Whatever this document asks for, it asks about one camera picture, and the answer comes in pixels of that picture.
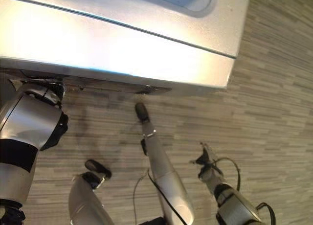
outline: appliance lid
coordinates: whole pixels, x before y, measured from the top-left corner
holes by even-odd
[[[248,0],[31,0],[235,58]]]

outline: black cable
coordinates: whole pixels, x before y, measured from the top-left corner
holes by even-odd
[[[219,162],[221,160],[229,160],[229,161],[231,161],[235,165],[236,170],[237,170],[237,175],[238,175],[238,178],[237,178],[237,191],[239,191],[240,190],[240,184],[241,184],[241,176],[240,176],[240,169],[239,169],[237,163],[234,160],[232,160],[231,158],[228,158],[228,157],[227,158],[226,157],[219,158],[216,161],[214,161],[213,163],[216,164],[217,162]]]
[[[276,225],[276,216],[275,216],[275,212],[274,210],[272,209],[272,207],[270,207],[268,204],[266,204],[265,202],[262,202],[260,203],[256,209],[257,210],[260,210],[262,209],[263,207],[267,207],[268,208],[268,211],[269,211],[269,215],[270,215],[270,225]]]
[[[147,169],[146,173],[138,179],[138,181],[134,187],[134,191],[133,191],[133,207],[134,207],[135,225],[137,225],[137,213],[136,213],[136,205],[135,205],[136,189],[137,189],[139,183],[147,176],[148,171],[149,171],[149,169]]]
[[[162,197],[165,199],[166,203],[170,206],[170,208],[174,211],[174,213],[177,215],[177,217],[181,220],[181,222],[184,225],[187,225],[187,223],[185,222],[185,220],[181,217],[181,215],[175,210],[175,208],[171,205],[171,203],[168,201],[168,199],[166,198],[166,196],[164,195],[164,193],[162,192],[162,190],[160,189],[160,187],[157,185],[156,182],[153,181],[153,179],[151,178],[149,171],[148,171],[148,176],[149,179],[151,180],[151,182],[153,183],[153,185],[157,188],[157,190],[159,191],[159,193],[162,195]]]

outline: black rubber fingertip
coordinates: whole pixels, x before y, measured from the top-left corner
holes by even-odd
[[[150,121],[148,111],[146,109],[146,106],[143,103],[136,103],[135,111],[136,111],[137,117],[142,123]]]
[[[110,179],[112,177],[112,172],[107,169],[106,167],[104,167],[102,164],[100,164],[99,162],[93,160],[93,159],[89,159],[85,162],[85,167],[87,169],[89,169],[90,171],[95,171],[97,173],[103,173],[106,175],[106,179]]]

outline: floor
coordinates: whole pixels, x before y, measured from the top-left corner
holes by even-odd
[[[195,225],[214,225],[216,204],[189,164],[200,141],[241,168],[243,195],[269,203],[277,224],[313,220],[313,0],[251,0],[240,55],[227,90],[207,97],[159,97],[68,91],[69,131],[40,152],[26,225],[69,224],[73,176],[93,158],[110,167],[96,194],[117,225],[134,224],[132,194],[148,159],[139,145],[134,104],[143,100],[195,208]],[[236,171],[221,163],[236,184]],[[136,192],[138,222],[161,215],[156,190],[144,179]],[[266,209],[261,217],[269,224]]]

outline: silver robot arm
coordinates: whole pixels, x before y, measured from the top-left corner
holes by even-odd
[[[199,179],[207,185],[217,201],[219,209],[216,218],[219,224],[264,225],[257,209],[240,192],[227,184],[221,170],[209,159],[205,148],[203,155],[193,163],[203,165]]]
[[[111,178],[111,171],[95,160],[85,163],[90,171],[78,175],[68,198],[71,225],[113,225],[108,213],[93,192]]]
[[[38,151],[55,146],[67,131],[61,97],[35,84],[24,84],[0,111],[0,221],[22,224]]]
[[[154,181],[185,223],[191,225],[194,221],[194,211],[180,177],[157,137],[157,132],[150,122],[145,106],[138,103],[135,110],[142,124],[144,139],[141,145],[144,153],[149,157]],[[158,197],[167,225],[182,225],[180,218],[160,193],[158,193]]]

